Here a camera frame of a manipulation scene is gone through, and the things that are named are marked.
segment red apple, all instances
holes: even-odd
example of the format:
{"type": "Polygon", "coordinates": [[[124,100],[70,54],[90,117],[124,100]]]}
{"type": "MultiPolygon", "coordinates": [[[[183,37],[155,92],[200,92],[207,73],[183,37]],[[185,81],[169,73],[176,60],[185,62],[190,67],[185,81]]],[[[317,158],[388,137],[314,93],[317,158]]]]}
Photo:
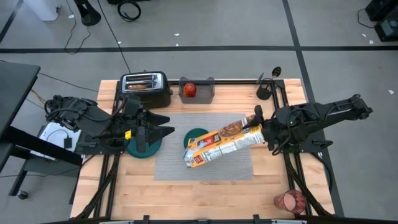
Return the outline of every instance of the red apple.
{"type": "Polygon", "coordinates": [[[197,94],[197,88],[193,83],[187,83],[184,86],[184,96],[186,97],[195,97],[197,94]]]}

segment butcher block table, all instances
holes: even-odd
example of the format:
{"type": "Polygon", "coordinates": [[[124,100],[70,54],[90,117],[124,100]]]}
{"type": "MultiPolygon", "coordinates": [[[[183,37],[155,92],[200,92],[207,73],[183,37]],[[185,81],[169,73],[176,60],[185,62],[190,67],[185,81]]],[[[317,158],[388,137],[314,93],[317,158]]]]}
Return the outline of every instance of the butcher block table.
{"type": "MultiPolygon", "coordinates": [[[[301,81],[284,81],[289,104],[306,103],[301,81]]],[[[103,80],[99,87],[98,107],[108,113],[112,113],[116,84],[117,80],[103,80]]],[[[257,98],[258,85],[216,85],[215,97],[208,105],[183,104],[178,85],[171,88],[171,104],[152,112],[250,115],[256,105],[261,105],[264,118],[270,118],[275,111],[272,97],[265,101],[257,98]]],[[[280,91],[278,99],[283,105],[280,91]]],[[[276,195],[289,189],[283,155],[272,156],[266,144],[258,144],[252,146],[251,156],[252,180],[169,181],[154,180],[156,155],[136,159],[125,152],[119,161],[111,219],[142,220],[144,215],[150,215],[151,220],[252,219],[253,214],[260,218],[293,218],[293,214],[273,204],[276,195]]],[[[328,212],[334,213],[323,165],[306,153],[301,154],[301,161],[307,187],[328,212]]],[[[103,156],[97,155],[81,168],[71,217],[77,216],[97,191],[102,163],[103,156]]],[[[107,195],[105,192],[100,216],[105,214],[107,195]]]]}

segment black stand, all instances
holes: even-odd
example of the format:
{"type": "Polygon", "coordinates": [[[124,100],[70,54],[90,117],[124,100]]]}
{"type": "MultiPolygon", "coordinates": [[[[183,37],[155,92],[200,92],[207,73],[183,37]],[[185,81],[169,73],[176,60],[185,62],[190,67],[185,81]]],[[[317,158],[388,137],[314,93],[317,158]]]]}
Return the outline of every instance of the black stand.
{"type": "Polygon", "coordinates": [[[101,14],[98,13],[88,0],[75,0],[75,4],[80,12],[81,23],[84,26],[93,26],[101,20],[101,14]]]}

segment cereal box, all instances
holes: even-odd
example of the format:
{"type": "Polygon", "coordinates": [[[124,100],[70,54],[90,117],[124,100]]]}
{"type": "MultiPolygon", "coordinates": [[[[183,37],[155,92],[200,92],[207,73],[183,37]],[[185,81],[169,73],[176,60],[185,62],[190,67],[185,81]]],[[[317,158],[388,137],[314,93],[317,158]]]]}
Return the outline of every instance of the cereal box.
{"type": "Polygon", "coordinates": [[[195,139],[189,139],[183,156],[187,167],[197,167],[227,153],[264,142],[261,125],[245,128],[254,115],[212,131],[195,139]]]}

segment yellow tag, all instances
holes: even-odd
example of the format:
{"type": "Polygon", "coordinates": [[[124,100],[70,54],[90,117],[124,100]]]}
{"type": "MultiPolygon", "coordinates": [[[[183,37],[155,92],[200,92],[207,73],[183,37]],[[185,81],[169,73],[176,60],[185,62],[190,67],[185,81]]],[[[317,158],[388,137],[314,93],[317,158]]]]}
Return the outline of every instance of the yellow tag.
{"type": "Polygon", "coordinates": [[[128,130],[124,133],[124,138],[127,140],[131,139],[131,130],[128,130]]]}

